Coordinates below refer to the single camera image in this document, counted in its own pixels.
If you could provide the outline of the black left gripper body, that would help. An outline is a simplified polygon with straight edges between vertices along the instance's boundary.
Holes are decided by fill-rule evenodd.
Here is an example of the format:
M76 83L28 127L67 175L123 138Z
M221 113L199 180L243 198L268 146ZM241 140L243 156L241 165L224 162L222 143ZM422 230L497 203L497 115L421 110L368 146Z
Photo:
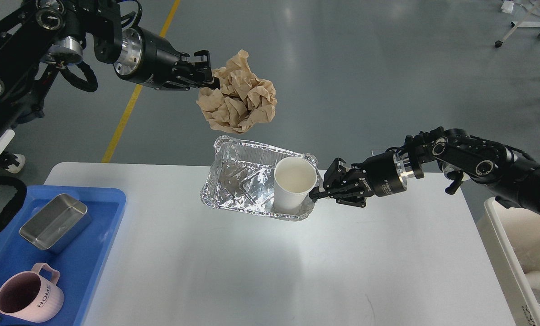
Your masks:
M174 64L187 56L168 40L137 26L123 31L121 53L113 68L120 79L142 86L188 90L189 85L175 82L172 74Z

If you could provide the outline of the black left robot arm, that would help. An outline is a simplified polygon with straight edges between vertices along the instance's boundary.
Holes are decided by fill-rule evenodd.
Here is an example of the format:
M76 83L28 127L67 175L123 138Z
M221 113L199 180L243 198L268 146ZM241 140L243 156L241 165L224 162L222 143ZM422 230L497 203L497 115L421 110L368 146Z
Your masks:
M98 61L116 75L156 90L219 89L208 50L177 51L139 26L142 5L122 15L119 0L24 0L0 20L0 136L43 116L43 101L58 74L82 91L98 82L84 62L86 35Z

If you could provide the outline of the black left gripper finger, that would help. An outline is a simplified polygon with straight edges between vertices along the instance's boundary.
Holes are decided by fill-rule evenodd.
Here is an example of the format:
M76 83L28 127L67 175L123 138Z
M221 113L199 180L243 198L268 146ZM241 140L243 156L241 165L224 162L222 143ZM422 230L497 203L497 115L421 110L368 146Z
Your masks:
M202 73L205 77L213 77L210 66L210 52L199 50L193 54L181 53L179 66L188 69L189 72Z
M155 89L158 91L188 91L191 88L202 88L207 87L209 89L220 89L220 80L216 77L213 78L211 82L206 82L204 80L189 80L183 76L177 76L176 78L171 78L164 82L160 87Z

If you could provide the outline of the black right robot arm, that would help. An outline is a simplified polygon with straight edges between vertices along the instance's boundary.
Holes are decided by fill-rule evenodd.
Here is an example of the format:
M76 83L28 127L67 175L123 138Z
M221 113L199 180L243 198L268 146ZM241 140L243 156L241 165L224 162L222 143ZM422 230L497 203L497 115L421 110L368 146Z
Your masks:
M408 179L423 178L421 166L433 161L451 181L447 194L455 194L470 179L485 186L503 207L524 208L540 216L540 163L515 147L442 127L406 136L402 146L362 163L347 165L334 159L309 198L316 202L329 197L345 206L365 207L371 196L406 191Z

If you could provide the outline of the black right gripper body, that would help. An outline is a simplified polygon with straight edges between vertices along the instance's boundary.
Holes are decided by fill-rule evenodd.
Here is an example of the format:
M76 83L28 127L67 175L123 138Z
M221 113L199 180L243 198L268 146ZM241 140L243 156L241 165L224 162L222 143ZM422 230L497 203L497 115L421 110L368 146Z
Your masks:
M378 197L407 190L409 159L403 160L394 150L365 159L359 168L365 170L369 185Z

